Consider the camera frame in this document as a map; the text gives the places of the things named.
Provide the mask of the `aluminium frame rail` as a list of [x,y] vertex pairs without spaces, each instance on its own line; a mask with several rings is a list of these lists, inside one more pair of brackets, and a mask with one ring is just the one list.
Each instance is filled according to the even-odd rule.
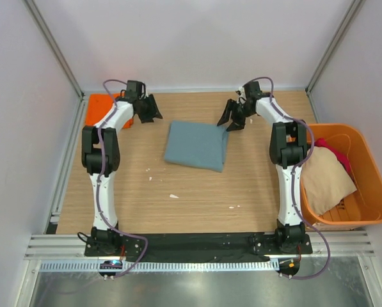
[[86,244],[77,235],[32,235],[25,260],[67,260],[84,257]]

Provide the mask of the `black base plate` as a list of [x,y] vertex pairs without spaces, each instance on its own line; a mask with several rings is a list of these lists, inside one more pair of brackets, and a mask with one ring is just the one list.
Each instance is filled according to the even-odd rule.
[[273,233],[154,233],[141,239],[127,236],[91,238],[79,232],[88,257],[115,256],[128,262],[150,263],[246,263],[266,262],[273,255],[310,255],[308,235],[300,243],[280,247]]

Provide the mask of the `left aluminium corner post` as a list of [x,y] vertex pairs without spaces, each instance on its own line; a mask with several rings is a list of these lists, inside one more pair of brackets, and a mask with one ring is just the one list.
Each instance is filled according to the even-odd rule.
[[33,21],[35,22],[38,30],[42,34],[46,44],[50,48],[52,55],[54,56],[55,60],[60,65],[60,68],[62,69],[63,73],[65,74],[68,82],[70,83],[71,87],[77,94],[80,100],[84,98],[84,92],[81,89],[75,75],[73,74],[69,64],[67,63],[66,58],[64,57],[54,35],[52,34],[48,24],[46,23],[42,13],[40,12],[38,6],[36,5],[34,0],[22,0],[24,6],[27,8],[30,16],[32,17]]

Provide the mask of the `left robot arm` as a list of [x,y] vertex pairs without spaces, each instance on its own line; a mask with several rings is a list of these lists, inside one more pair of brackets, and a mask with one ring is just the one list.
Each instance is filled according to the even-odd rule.
[[104,81],[103,87],[111,97],[111,109],[97,123],[84,126],[81,135],[81,162],[90,176],[95,210],[90,235],[84,240],[86,256],[113,256],[123,248],[124,234],[118,229],[114,193],[120,166],[118,133],[135,115],[141,123],[163,117],[144,82],[116,79],[125,86],[117,97],[107,88],[110,82],[113,80]]

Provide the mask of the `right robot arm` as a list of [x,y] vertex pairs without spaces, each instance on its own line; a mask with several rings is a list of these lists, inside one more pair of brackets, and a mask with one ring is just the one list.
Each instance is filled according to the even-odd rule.
[[[271,90],[262,91],[259,81],[270,82]],[[302,166],[312,154],[314,144],[307,142],[309,126],[288,115],[277,103],[270,77],[254,78],[237,91],[236,100],[227,100],[218,126],[230,125],[227,131],[244,129],[246,119],[254,114],[271,125],[269,156],[276,167],[280,205],[277,227],[273,237],[275,248],[281,253],[293,253],[305,241],[305,222],[300,205],[300,178]]]

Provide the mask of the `folded orange t shirt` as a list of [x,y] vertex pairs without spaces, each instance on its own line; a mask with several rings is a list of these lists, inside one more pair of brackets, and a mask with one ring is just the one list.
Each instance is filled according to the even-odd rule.
[[133,123],[133,107],[125,101],[116,101],[106,94],[92,94],[88,101],[85,126],[114,128],[119,132],[122,128],[129,128]]

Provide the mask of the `aluminium corner post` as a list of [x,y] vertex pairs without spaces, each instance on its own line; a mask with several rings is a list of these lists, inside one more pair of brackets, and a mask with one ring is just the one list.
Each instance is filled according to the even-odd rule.
[[351,24],[353,23],[354,19],[356,18],[358,12],[360,11],[364,3],[364,0],[352,0],[350,2],[348,9],[346,10],[342,20],[340,21],[330,43],[328,44],[324,54],[322,55],[322,58],[320,59],[312,77],[310,78],[307,87],[305,88],[306,95],[308,97],[310,96],[312,90],[318,83],[320,77],[322,76],[322,73],[324,72],[328,63],[337,51],[341,41],[344,39],[346,33],[348,32]]
[[84,92],[81,89],[75,75],[73,74],[69,64],[67,63],[66,58],[64,57],[54,35],[52,34],[48,24],[46,23],[42,13],[40,12],[38,6],[36,5],[34,0],[22,0],[24,6],[27,8],[30,16],[32,17],[33,21],[35,22],[38,30],[42,34],[46,44],[50,48],[52,55],[54,56],[55,60],[60,65],[60,68],[62,69],[63,73],[65,74],[68,82],[70,83],[71,87],[77,94],[80,100],[84,98]]

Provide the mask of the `red t shirt in basket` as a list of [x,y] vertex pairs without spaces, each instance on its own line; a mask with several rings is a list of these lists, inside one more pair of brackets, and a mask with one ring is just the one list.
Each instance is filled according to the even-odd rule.
[[315,146],[317,147],[323,147],[330,150],[335,157],[337,158],[338,162],[341,163],[341,165],[344,167],[346,172],[351,175],[351,164],[347,156],[338,151],[336,148],[332,147],[324,138],[319,138],[315,141]]

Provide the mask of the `blue grey t shirt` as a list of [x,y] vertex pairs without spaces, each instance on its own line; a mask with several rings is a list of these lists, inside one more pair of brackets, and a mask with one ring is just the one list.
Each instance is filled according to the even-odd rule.
[[226,161],[228,137],[229,133],[222,126],[173,121],[164,160],[221,173]]

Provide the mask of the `right aluminium corner post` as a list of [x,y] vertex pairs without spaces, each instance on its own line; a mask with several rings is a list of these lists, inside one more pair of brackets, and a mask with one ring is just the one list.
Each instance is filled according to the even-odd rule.
[[308,97],[310,96],[312,90],[318,83],[320,77],[322,76],[322,73],[324,72],[328,63],[337,51],[341,41],[344,39],[346,33],[348,32],[351,24],[353,23],[354,19],[356,18],[358,12],[360,11],[364,3],[364,0],[352,0],[350,2],[348,9],[346,10],[342,20],[340,21],[330,43],[328,44],[324,54],[322,55],[322,58],[320,59],[312,77],[310,78],[307,87],[305,88],[306,95]]

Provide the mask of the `orange plastic basket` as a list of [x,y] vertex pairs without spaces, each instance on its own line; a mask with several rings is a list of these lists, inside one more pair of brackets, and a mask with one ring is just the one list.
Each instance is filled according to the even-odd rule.
[[313,123],[315,139],[323,138],[350,163],[351,178],[357,190],[319,216],[310,208],[301,187],[301,211],[320,230],[353,230],[382,223],[382,178],[363,135],[343,123]]

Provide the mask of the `beige t shirt in basket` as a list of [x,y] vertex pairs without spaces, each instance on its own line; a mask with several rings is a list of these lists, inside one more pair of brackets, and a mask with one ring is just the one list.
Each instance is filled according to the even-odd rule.
[[336,155],[325,147],[314,147],[303,165],[301,181],[308,205],[317,215],[323,215],[357,191]]

